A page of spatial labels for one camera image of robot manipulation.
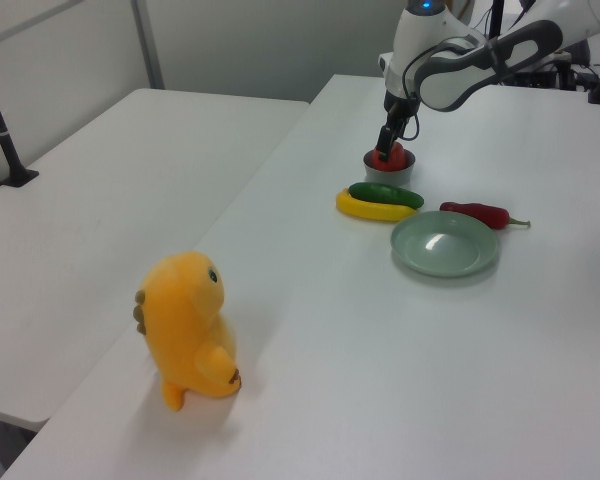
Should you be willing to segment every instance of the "toy banana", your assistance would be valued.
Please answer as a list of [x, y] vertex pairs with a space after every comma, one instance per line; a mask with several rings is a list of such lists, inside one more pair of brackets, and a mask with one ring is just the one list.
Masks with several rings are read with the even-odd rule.
[[349, 195], [349, 190], [346, 188], [336, 196], [336, 208], [348, 215], [385, 222], [399, 222], [418, 213], [406, 205], [390, 205], [358, 200]]

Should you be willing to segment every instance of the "plush dinosaur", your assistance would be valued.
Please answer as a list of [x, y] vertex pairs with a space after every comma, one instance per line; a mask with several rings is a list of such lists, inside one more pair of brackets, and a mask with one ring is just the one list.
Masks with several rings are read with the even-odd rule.
[[224, 397], [242, 386], [236, 344], [220, 315], [224, 287], [199, 252], [162, 259], [142, 281], [133, 316], [162, 377], [162, 397], [178, 411], [184, 393]]

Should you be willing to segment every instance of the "cucumber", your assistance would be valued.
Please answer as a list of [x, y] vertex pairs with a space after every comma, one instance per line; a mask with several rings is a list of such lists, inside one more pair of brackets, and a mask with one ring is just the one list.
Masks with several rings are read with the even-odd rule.
[[424, 205], [424, 198], [417, 193], [384, 183], [354, 183], [349, 187], [349, 195], [365, 202], [406, 205], [414, 209]]

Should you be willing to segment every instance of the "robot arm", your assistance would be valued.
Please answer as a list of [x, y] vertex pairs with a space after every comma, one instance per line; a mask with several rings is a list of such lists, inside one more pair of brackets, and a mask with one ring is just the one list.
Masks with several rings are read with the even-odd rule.
[[394, 53], [388, 62], [388, 56], [380, 58], [387, 88], [380, 158], [403, 138], [421, 101], [434, 110], [455, 110], [485, 85], [597, 33], [600, 0], [540, 0], [510, 31], [489, 41], [453, 17], [443, 0], [409, 0]]

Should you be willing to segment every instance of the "plush toy arm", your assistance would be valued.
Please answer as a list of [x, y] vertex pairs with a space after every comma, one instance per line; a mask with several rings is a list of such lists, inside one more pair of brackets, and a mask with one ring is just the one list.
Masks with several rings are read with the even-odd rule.
[[229, 352], [212, 340], [198, 350], [196, 367], [205, 377], [225, 385], [235, 381], [238, 371]]

